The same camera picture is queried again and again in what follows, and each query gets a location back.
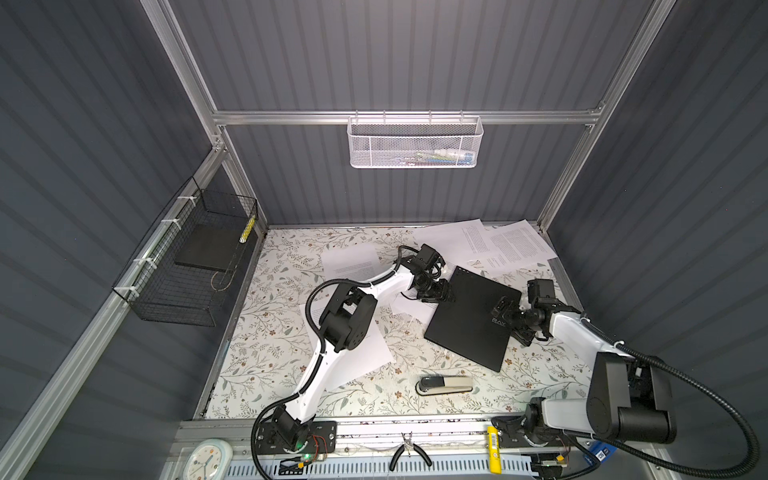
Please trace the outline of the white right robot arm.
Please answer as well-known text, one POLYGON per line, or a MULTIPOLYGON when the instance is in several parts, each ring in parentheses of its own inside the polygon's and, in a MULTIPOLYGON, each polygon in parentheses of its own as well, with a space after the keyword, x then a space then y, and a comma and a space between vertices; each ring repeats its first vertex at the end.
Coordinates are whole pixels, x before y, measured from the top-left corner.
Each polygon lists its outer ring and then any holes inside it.
POLYGON ((493 304, 491 318, 523 346, 559 339, 590 364, 585 398, 532 398, 519 417, 495 417, 503 436, 518 434, 533 447, 554 439, 576 444, 589 438, 666 470, 704 479, 731 479, 753 471, 760 459, 758 437, 746 418, 725 398, 662 359, 641 353, 624 342, 610 342, 582 313, 556 297, 554 283, 534 279, 527 284, 529 308, 521 294, 504 294, 493 304), (679 380, 718 405, 744 436, 746 452, 733 466, 698 468, 676 464, 635 448, 635 443, 670 444, 677 436, 671 382, 679 380))

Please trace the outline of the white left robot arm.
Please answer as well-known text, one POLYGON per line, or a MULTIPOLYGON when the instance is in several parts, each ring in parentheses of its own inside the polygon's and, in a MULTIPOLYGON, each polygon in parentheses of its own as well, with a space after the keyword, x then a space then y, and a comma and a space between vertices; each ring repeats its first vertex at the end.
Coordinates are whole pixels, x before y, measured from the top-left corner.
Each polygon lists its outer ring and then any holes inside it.
POLYGON ((379 302, 409 290, 422 303, 451 301, 446 266, 443 256, 427 244, 400 245, 384 272, 365 280, 334 278, 312 290, 304 306, 307 324, 318 340, 310 364, 294 392, 265 407, 254 426, 266 424, 288 451, 302 451, 330 377, 363 343, 379 302))

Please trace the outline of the black file folder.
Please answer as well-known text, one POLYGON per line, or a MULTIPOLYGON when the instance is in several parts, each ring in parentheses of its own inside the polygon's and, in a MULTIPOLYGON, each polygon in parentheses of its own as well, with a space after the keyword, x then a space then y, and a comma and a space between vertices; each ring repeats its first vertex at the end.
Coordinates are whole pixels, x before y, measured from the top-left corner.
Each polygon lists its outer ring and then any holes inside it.
POLYGON ((493 372, 500 372, 510 333, 492 311, 502 299, 517 308, 522 293, 462 267, 454 270, 449 285, 454 300, 437 306, 424 338, 493 372))

